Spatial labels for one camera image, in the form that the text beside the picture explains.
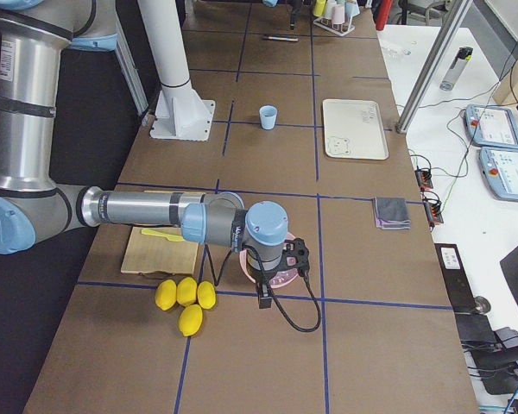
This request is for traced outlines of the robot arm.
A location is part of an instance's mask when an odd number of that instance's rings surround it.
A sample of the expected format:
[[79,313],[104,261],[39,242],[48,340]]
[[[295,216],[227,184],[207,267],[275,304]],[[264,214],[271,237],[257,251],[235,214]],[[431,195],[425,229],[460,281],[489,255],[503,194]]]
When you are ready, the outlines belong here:
[[[278,5],[280,1],[279,0],[262,0],[262,3],[270,8],[274,8]],[[288,0],[286,1],[286,5],[290,8],[290,14],[289,14],[289,28],[291,30],[295,30],[296,22],[298,19],[298,15],[300,13],[300,10],[303,6],[302,0]]]
[[[185,24],[190,73],[220,106],[209,143],[152,139],[140,130],[113,53],[67,51],[60,64],[51,173],[106,190],[154,185],[302,190],[314,177],[311,79],[304,43],[247,34],[258,8],[203,3]],[[0,323],[54,323],[77,281],[143,284],[120,271],[130,229],[71,230],[21,253],[0,255]]]

